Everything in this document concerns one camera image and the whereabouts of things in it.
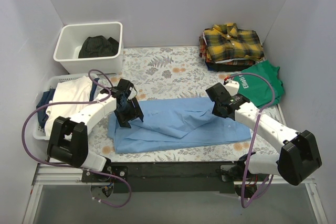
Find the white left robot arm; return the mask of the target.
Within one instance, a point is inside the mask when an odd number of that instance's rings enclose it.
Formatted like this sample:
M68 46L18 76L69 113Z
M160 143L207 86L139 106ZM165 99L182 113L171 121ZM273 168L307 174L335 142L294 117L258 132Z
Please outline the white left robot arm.
M88 136L96 124L105 116L114 113L120 127L129 129L130 121L144 115L136 99L134 85L121 79L116 87L102 90L98 100L70 117L59 116L54 120L47 155L62 163L76 168L93 170L100 182L111 178L109 159L89 150Z

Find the light blue long sleeve shirt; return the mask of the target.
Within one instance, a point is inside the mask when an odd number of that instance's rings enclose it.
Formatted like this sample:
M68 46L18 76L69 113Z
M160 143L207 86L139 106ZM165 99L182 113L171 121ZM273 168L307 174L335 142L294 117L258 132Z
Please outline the light blue long sleeve shirt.
M111 115L107 136L118 154L175 150L244 142L250 129L230 118L212 114L209 98L180 98L141 101L143 120L121 127Z

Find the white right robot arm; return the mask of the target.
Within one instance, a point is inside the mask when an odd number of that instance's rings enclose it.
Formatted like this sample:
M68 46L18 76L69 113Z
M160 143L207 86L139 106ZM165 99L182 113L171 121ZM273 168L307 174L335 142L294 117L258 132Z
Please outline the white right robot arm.
M313 133L298 132L263 114L238 90L236 81L217 83L206 89L214 102L213 114L247 126L276 150L275 155L251 154L240 158L237 173L242 180L251 180L256 174L276 175L297 186L321 167Z

